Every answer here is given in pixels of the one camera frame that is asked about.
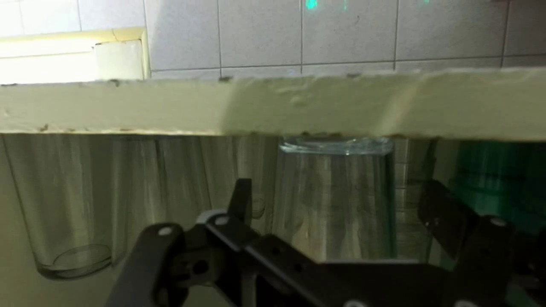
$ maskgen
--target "wall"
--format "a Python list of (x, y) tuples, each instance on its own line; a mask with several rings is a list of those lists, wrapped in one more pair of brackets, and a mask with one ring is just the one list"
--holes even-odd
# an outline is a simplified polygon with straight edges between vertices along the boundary
[(147, 28), (155, 79), (546, 64), (544, 0), (0, 0), (0, 37)]

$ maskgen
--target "white tile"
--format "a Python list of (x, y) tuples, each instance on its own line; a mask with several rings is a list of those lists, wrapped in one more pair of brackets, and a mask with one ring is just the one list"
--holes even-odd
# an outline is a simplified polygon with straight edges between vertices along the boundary
[(398, 60), (500, 57), (507, 4), (401, 0)]
[(304, 0), (304, 64), (394, 60), (396, 0)]
[(500, 59), (396, 62), (396, 72), (435, 72), (447, 69), (500, 69)]
[(218, 0), (222, 67), (299, 66), (299, 0)]
[(142, 28), (143, 0), (79, 0), (84, 31)]
[(367, 72), (391, 72), (392, 62), (345, 64), (345, 66), (304, 66), (304, 76), (355, 76)]
[(222, 78), (236, 79), (292, 79), (300, 78), (300, 67), (251, 67), (251, 69), (222, 69)]
[(505, 55), (546, 54), (546, 2), (514, 0), (507, 31)]
[(217, 0), (147, 0), (152, 71), (218, 69)]
[(160, 71), (152, 72), (154, 81), (207, 81), (217, 83), (220, 71)]
[(24, 35), (80, 31), (77, 0), (22, 0)]
[(21, 37), (19, 2), (0, 2), (0, 37)]
[(546, 67), (546, 57), (507, 57), (502, 67)]

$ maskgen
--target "tile wall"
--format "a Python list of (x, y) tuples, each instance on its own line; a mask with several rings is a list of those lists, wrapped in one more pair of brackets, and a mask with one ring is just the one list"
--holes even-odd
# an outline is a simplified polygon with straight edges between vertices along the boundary
[(546, 66), (546, 0), (0, 0), (0, 37), (119, 28), (154, 79)]

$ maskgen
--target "shelf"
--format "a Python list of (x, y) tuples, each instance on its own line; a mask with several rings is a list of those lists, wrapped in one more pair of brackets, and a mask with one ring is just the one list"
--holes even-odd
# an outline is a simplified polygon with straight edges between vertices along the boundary
[(546, 71), (0, 88), (0, 134), (546, 141)]

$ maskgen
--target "green light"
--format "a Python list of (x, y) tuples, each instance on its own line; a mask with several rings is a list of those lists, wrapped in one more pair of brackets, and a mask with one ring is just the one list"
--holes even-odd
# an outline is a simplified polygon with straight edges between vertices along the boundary
[(309, 13), (317, 11), (319, 9), (319, 0), (305, 0), (305, 9)]

